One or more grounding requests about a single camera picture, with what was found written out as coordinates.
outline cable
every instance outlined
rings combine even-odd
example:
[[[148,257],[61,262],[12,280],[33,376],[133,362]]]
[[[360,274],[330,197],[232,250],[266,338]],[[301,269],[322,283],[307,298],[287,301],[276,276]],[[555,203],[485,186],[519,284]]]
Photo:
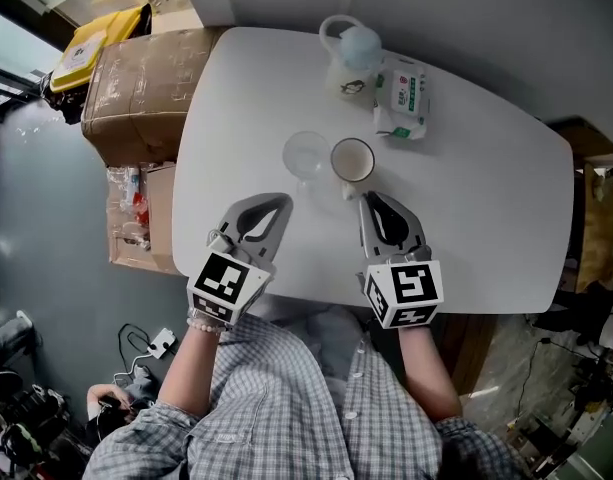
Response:
[[[119,331],[117,331],[117,345],[118,345],[118,348],[119,348],[119,355],[121,356],[122,363],[124,364],[124,370],[128,370],[128,366],[126,364],[126,358],[124,357],[124,352],[122,350],[122,331],[124,329],[126,329],[127,327],[133,327],[137,331],[141,332],[145,336],[145,339],[150,344],[150,336],[148,336],[148,333],[144,329],[142,329],[141,327],[138,327],[135,324],[130,324],[130,323],[126,323],[126,324],[122,325],[120,327]]]
[[[144,350],[142,350],[141,348],[139,348],[137,345],[135,345],[132,341],[131,341],[131,336],[134,336],[136,339],[141,340],[142,343],[146,344],[146,348]],[[141,353],[141,354],[145,354],[146,352],[148,352],[148,347],[150,346],[150,343],[148,341],[146,341],[142,336],[140,336],[139,334],[135,334],[135,331],[130,331],[127,335],[126,335],[126,339],[128,340],[128,343],[130,343],[133,348],[135,350],[137,350],[137,352]]]
[[[522,399],[524,398],[524,390],[526,389],[526,383],[528,382],[528,379],[530,379],[530,374],[533,371],[533,360],[535,359],[535,354],[537,352],[537,346],[540,343],[543,344],[543,345],[555,345],[556,347],[559,347],[559,348],[565,350],[566,352],[569,352],[570,354],[576,355],[576,356],[581,357],[583,359],[590,359],[589,357],[586,357],[583,354],[575,352],[574,350],[571,350],[571,349],[565,347],[564,345],[560,345],[559,343],[555,343],[550,338],[542,338],[537,343],[535,343],[535,348],[533,349],[533,353],[531,354],[530,361],[528,363],[528,375],[526,375],[526,378],[524,379],[524,383],[522,384],[522,392],[520,393],[519,400],[517,401],[517,415],[516,415],[517,418],[519,418],[519,415],[521,414]]]
[[[147,359],[149,357],[153,357],[153,354],[151,354],[150,352],[148,354],[143,354],[141,356],[136,356],[135,359],[133,359],[133,364],[131,365],[129,372],[119,372],[119,373],[116,373],[115,375],[113,375],[113,384],[117,384],[117,376],[118,375],[127,375],[128,377],[132,377],[133,373],[135,372],[135,365],[137,364],[137,360],[138,359]]]
[[[528,362],[528,375],[526,375],[526,378],[524,379],[524,383],[522,384],[522,392],[519,395],[519,400],[517,401],[517,414],[516,414],[516,418],[519,418],[519,415],[521,414],[522,398],[524,398],[524,390],[526,389],[526,383],[528,382],[528,379],[530,379],[530,374],[533,371],[533,359],[535,359],[535,353],[537,352],[537,346],[541,342],[542,341],[539,340],[537,343],[535,343],[535,348],[533,349],[533,353],[530,356],[530,361]]]
[[[586,357],[584,354],[580,354],[579,352],[575,352],[574,350],[571,350],[569,348],[564,347],[563,345],[560,345],[559,343],[555,343],[554,341],[551,341],[550,338],[542,338],[540,340],[542,343],[544,343],[545,345],[555,345],[556,347],[559,347],[561,349],[564,349],[566,352],[569,352],[573,355],[576,355],[578,357],[582,357],[584,359],[589,359],[588,357]]]
[[[106,409],[106,406],[103,406],[101,408],[101,410],[97,413],[97,437],[99,437],[99,442],[102,442],[102,433],[99,430],[99,417],[102,415],[102,413],[104,412],[104,409]]]
[[[601,359],[601,357],[599,357],[592,348],[590,348],[590,343],[586,343],[586,347],[588,347],[588,351],[593,354],[597,359]]]

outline glass cup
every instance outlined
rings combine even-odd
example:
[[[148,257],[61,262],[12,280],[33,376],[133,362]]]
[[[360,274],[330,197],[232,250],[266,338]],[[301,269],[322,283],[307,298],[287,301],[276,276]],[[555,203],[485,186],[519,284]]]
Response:
[[[304,186],[319,178],[330,158],[330,146],[315,132],[298,132],[284,144],[282,160],[289,172]]]

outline shirt sleeve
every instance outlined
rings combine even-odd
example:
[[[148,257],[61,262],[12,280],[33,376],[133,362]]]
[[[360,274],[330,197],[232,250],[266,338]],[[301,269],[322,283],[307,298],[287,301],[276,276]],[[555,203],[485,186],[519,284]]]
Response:
[[[443,441],[439,478],[529,478],[521,456],[499,437],[462,418],[449,418],[435,426]]]
[[[174,476],[186,467],[188,435],[198,421],[199,418],[176,407],[157,402],[100,443],[84,479]]]

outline floor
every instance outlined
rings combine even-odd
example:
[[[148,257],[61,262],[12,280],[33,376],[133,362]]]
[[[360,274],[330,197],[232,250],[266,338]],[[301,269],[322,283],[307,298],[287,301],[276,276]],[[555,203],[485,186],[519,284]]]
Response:
[[[464,416],[482,430],[503,438],[507,425],[518,415],[522,386],[526,382],[519,408],[521,414],[532,412],[554,430],[563,432],[573,415],[570,403],[574,397],[568,388],[576,379],[573,366],[579,358],[550,344],[539,344],[535,350],[536,343],[546,337],[588,355],[585,349],[575,346],[576,333],[534,328],[524,315],[500,315],[475,389],[462,397]]]
[[[43,102],[0,126],[0,324],[18,309],[30,315],[43,341],[37,381],[68,394],[80,420],[88,387],[123,370],[122,324],[151,337],[162,327],[182,337],[186,327],[185,278],[108,262],[106,191],[104,164],[79,125]],[[164,359],[145,364],[161,378]]]

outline person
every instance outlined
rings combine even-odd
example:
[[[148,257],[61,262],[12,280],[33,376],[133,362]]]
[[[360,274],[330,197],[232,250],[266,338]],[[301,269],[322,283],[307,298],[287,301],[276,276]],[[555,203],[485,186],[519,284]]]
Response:
[[[139,411],[151,407],[157,382],[147,366],[135,366],[135,375],[125,389],[116,384],[95,384],[86,394],[86,444],[95,448],[104,437],[131,423]]]
[[[84,478],[527,478],[462,419],[429,328],[397,331],[404,388],[348,309],[284,315],[189,317],[157,403]]]

